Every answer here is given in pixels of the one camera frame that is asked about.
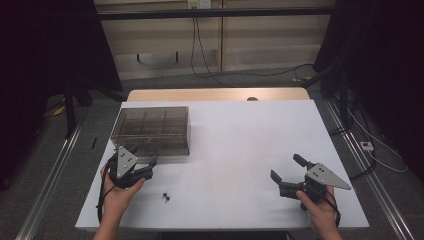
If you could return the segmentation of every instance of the small black object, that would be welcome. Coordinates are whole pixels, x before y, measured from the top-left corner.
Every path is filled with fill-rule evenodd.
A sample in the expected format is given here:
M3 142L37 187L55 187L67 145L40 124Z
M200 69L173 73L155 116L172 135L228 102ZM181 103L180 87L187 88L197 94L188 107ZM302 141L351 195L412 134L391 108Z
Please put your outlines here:
M157 164L158 157L154 157L150 160L150 163L147 167L140 168L134 170L135 165L132 166L122 177L118 178L117 176L117 161L111 163L110 166L110 179L112 182L119 188L130 188L132 187L138 180L144 178L149 180L153 177L153 167Z
M94 149L94 147L96 146L96 142L97 142L97 137L94 138L93 144L91 144L91 149Z

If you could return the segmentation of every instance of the white cable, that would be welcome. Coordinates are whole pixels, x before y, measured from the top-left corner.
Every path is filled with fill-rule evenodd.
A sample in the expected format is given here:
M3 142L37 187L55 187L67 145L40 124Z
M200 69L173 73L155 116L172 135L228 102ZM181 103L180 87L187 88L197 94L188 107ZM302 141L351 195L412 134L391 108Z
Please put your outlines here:
M375 161L377 161L378 163L380 163L381 165L383 165L383 166L384 166L384 167L386 167L386 168L389 168L389 169L391 169L391 170L393 170L393 171L400 172L400 173L403 173L403 172L408 171L408 166L406 166L406 165L405 165L405 169L403 169L403 170L398 170L398 169L392 168L392 167L390 167L390 166L388 166L388 165L384 164L383 162L381 162L380 160L378 160L377 158L375 158L375 157L371 154L371 152L370 152L370 151L367 151L367 152L368 152L368 154L370 155L370 157L371 157L372 159L374 159Z
M394 154L396 154L396 156L398 156L400 159L403 160L403 158L393 149L391 149L389 146L387 146L386 144L384 144L382 141L378 140L376 137L374 137L373 135L371 135L371 133L369 133L359 122L358 120L355 118L355 116L353 116L352 112L350 112L350 110L348 109L350 115L352 116L353 120L355 120L355 122L359 125L360 128L362 128L362 130L364 130L364 132L366 134L368 134L370 137L372 137L374 140L376 140L377 142L379 142L381 145L383 145L384 147L386 147L387 149L389 149L390 151L392 151Z

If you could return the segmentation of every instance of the finger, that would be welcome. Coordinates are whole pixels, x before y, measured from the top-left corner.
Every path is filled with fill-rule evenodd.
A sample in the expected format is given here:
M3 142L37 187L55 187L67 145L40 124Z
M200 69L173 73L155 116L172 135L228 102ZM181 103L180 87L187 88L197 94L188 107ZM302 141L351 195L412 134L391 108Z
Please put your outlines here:
M315 203L312 202L312 200L303 191L297 191L296 196L311 213L314 213L318 210L318 207L315 205Z
M332 186L327 186L326 197L332 204L336 204L336 196L334 195L334 188Z
M103 165L102 169L100 169L100 175L102 175L102 176L103 176L103 172L105 171L105 167L106 167L106 164Z
M138 180L132 187L130 187L128 189L128 191L132 195L136 194L141 189L141 187L143 187L143 184L144 184L145 181L146 181L146 179L144 179L144 178Z

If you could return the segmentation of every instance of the transparent plastic box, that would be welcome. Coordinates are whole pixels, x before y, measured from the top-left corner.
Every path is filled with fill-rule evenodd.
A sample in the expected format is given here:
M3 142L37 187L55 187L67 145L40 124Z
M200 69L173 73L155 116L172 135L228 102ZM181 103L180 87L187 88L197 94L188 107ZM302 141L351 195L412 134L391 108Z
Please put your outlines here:
M188 107L122 108L111 140L116 148L138 146L137 157L189 155Z

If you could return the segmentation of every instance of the wrist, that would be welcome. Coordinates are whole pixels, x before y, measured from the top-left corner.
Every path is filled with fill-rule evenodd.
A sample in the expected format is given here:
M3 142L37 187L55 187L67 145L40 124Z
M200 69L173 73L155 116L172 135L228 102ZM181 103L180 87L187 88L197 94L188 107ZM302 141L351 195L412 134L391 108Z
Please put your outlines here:
M119 223L123 215L124 213L104 210L102 222L103 220L106 220L107 222L110 222L110 223L116 223L116 222Z
M119 223L121 222L122 215L104 213L102 217L102 222L100 223L99 229L96 231L94 239L97 240L115 240Z
M318 238L320 240L342 240L342 236L340 235L339 230L324 232L322 234L319 234Z

